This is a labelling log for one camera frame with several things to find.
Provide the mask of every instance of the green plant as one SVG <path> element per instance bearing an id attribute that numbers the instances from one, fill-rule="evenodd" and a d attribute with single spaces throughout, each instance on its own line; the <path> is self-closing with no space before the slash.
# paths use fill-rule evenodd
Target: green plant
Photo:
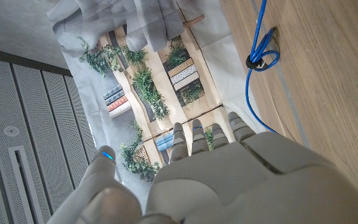
<path id="1" fill-rule="evenodd" d="M 128 46 L 123 46 L 122 51 L 124 52 L 125 58 L 128 62 L 132 63 L 136 67 L 143 65 L 146 61 L 147 52 L 145 50 L 140 50 L 138 52 L 130 51 Z"/>
<path id="2" fill-rule="evenodd" d="M 169 114 L 167 106 L 165 106 L 164 100 L 161 94 L 157 91 L 152 81 L 152 72 L 150 68 L 139 68 L 138 72 L 134 74 L 134 87 L 140 91 L 139 96 L 149 103 L 154 118 L 162 120 Z"/>
<path id="3" fill-rule="evenodd" d="M 90 45 L 82 37 L 77 37 L 77 39 L 81 41 L 81 45 L 85 49 L 85 52 L 80 57 L 80 62 L 87 61 L 89 67 L 101 73 L 102 77 L 105 77 L 105 72 L 110 70 L 124 71 L 124 69 L 119 66 L 116 58 L 116 55 L 121 52 L 120 47 L 106 45 L 102 49 L 95 48 L 90 50 Z"/>
<path id="4" fill-rule="evenodd" d="M 122 151 L 119 155 L 124 158 L 124 162 L 122 164 L 132 173 L 140 174 L 141 179 L 147 178 L 147 181 L 153 181 L 154 176 L 156 175 L 160 167 L 158 166 L 158 162 L 154 163 L 153 166 L 144 158 L 137 159 L 136 161 L 134 160 L 136 151 L 141 150 L 139 144 L 142 141 L 143 130 L 139 127 L 136 121 L 132 121 L 131 125 L 136 128 L 137 133 L 133 143 L 130 146 L 121 144 Z"/>
<path id="5" fill-rule="evenodd" d="M 186 61 L 186 48 L 179 40 L 171 41 L 170 53 L 167 55 L 167 64 L 170 69 Z"/>
<path id="6" fill-rule="evenodd" d="M 211 128 L 206 128 L 205 129 L 205 138 L 206 138 L 206 142 L 208 144 L 208 149 L 210 151 L 214 150 L 214 145 L 213 145 L 214 138 L 212 136 L 212 129 Z"/>
<path id="7" fill-rule="evenodd" d="M 187 104 L 197 100 L 200 96 L 201 91 L 203 91 L 203 86 L 201 86 L 201 84 L 199 83 L 190 88 L 180 90 L 179 92 L 183 101 L 185 102 L 185 104 Z"/>

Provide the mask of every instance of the blue cable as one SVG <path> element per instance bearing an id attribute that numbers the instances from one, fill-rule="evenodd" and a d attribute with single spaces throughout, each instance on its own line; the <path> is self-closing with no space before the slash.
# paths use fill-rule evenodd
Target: blue cable
<path id="1" fill-rule="evenodd" d="M 258 21 L 257 21 L 257 25 L 256 25 L 256 31 L 255 31 L 255 37 L 254 37 L 254 43 L 252 44 L 252 49 L 251 49 L 251 54 L 249 55 L 249 60 L 251 63 L 253 63 L 254 65 L 259 64 L 259 62 L 261 61 L 262 57 L 266 56 L 266 55 L 270 55 L 270 54 L 275 54 L 276 57 L 273 60 L 273 62 L 268 65 L 266 68 L 256 68 L 256 66 L 254 67 L 249 67 L 248 64 L 247 66 L 249 67 L 249 71 L 248 71 L 248 76 L 247 76 L 247 81 L 246 81 L 246 100 L 247 100 L 247 105 L 248 108 L 250 109 L 252 115 L 254 115 L 255 119 L 262 124 L 266 129 L 268 129 L 271 132 L 277 133 L 276 131 L 274 131 L 271 127 L 269 127 L 267 124 L 263 123 L 263 121 L 261 121 L 258 116 L 255 114 L 254 110 L 251 107 L 251 104 L 249 103 L 249 96 L 248 96 L 248 87 L 249 87 L 249 78 L 251 77 L 251 73 L 253 70 L 255 70 L 256 72 L 262 72 L 264 70 L 267 70 L 269 68 L 271 68 L 273 65 L 275 65 L 279 58 L 280 58 L 280 53 L 278 53 L 276 50 L 268 50 L 266 52 L 264 52 L 264 50 L 266 49 L 267 45 L 270 42 L 270 39 L 273 36 L 273 31 L 274 29 L 271 28 L 267 34 L 264 36 L 264 38 L 260 41 L 260 44 L 258 45 L 258 47 L 256 48 L 256 42 L 258 41 L 258 36 L 259 36 L 259 30 L 260 30 L 260 25 L 262 24 L 262 19 L 263 16 L 265 14 L 265 8 L 266 8 L 266 1 L 267 0 L 263 0 L 262 1 L 262 6 L 260 7 L 260 12 L 259 12 L 259 17 L 258 17 Z"/>

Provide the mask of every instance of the robotic hand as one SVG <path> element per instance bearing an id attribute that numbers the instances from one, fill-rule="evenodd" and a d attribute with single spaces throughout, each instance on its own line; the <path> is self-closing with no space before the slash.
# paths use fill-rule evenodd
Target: robotic hand
<path id="1" fill-rule="evenodd" d="M 155 177 L 143 216 L 114 180 L 115 154 L 103 146 L 49 223 L 358 223 L 358 190 L 330 162 L 279 134 L 255 134 L 236 113 L 229 120 L 236 142 L 214 124 L 211 152 L 194 120 L 190 157 L 174 125 L 170 164 Z"/>

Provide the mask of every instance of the wooden table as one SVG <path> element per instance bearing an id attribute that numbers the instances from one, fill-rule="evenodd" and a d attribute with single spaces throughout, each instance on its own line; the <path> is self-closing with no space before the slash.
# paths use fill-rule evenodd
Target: wooden table
<path id="1" fill-rule="evenodd" d="M 246 71 L 261 3 L 221 0 Z M 262 25 L 277 28 L 281 52 L 270 70 L 252 72 L 262 120 L 331 160 L 358 188 L 358 1 L 268 1 Z"/>

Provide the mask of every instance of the concrete floor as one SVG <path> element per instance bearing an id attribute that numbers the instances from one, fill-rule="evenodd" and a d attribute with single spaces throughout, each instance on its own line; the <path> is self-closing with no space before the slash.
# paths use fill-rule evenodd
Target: concrete floor
<path id="1" fill-rule="evenodd" d="M 47 11 L 57 0 L 0 1 L 0 51 L 68 68 Z"/>

